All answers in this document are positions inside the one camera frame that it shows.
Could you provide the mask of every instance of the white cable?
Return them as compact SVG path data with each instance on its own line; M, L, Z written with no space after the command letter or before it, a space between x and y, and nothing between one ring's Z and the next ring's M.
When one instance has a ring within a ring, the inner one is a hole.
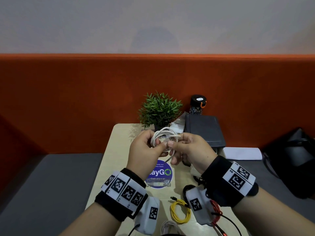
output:
M159 139L159 137L161 137L163 135L167 135L170 138L173 138L174 140L176 140L176 142L178 142L178 138L180 138L180 135L178 135L176 132L174 132L173 129L171 129L170 127L164 127L160 131L156 131L154 133L153 137L151 138L151 146L156 147L155 140ZM168 162L169 160L171 160L174 153L175 153L175 151L173 151L173 154L171 155L171 157L168 158L165 162Z
M175 223L174 221L164 221L162 223L162 226L161 226L161 235L164 235L164 234L175 234L175 232L171 232L171 228L174 228L176 230L176 233L177 234L180 234L180 235L186 235L183 233L183 231L179 228L179 226L177 225L177 223Z

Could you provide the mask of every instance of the light wood tabletop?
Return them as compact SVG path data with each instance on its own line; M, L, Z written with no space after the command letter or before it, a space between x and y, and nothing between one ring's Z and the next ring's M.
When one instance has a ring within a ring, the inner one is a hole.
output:
M106 151L104 153L100 168L98 170L91 194L89 196L86 208L89 207L95 200L96 195L100 192L100 188L103 183L111 176L114 170L120 171L127 165L128 153L131 142L134 138L144 129L141 124L116 124L113 127L112 134L109 138ZM172 220L170 215L170 205L173 201L170 199L171 196L180 198L184 186L188 184L196 185L190 174L190 168L180 163L178 166L171 166L173 171L173 178L169 186L162 189L155 189L147 187L147 193L149 196L158 197L160 199L160 209L157 218L157 226L153 235L160 235L161 225L166 220ZM243 236L248 236L246 228L236 218L230 207L221 207L223 214L229 217L239 228ZM180 218L185 218L186 209L181 209L180 206L176 207L176 214ZM221 218L218 225L226 232L229 236L237 236L238 231L225 218ZM134 227L134 221L127 218L123 223L116 235L127 236L128 233ZM217 232L210 226L199 225L193 214L188 223L179 225L180 229L186 235L218 235ZM132 235L142 235L136 230Z

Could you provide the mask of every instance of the black water bottle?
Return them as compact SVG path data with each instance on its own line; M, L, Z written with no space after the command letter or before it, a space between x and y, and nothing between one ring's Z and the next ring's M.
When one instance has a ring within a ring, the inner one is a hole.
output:
M207 98L203 95L193 95L190 99L189 114L202 114L202 110L206 107Z

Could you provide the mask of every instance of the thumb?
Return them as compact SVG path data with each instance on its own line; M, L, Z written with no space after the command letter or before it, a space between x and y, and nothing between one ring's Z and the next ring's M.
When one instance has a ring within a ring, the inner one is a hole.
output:
M182 153L185 153L185 154L189 154L189 144L185 144L185 143L177 143L177 142L174 142L174 141L169 141L167 143L167 145L175 150L175 151L179 151L179 152L182 152Z
M153 150L158 154L161 155L163 151L166 150L167 142L161 142L159 145L153 148Z

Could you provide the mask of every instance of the forearm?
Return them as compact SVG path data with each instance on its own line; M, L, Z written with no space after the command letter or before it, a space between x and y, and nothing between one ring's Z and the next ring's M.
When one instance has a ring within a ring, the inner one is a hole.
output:
M253 236L306 236L315 232L315 224L262 188L256 196L244 197L232 210Z
M93 203L60 236L114 236L121 222L98 203Z

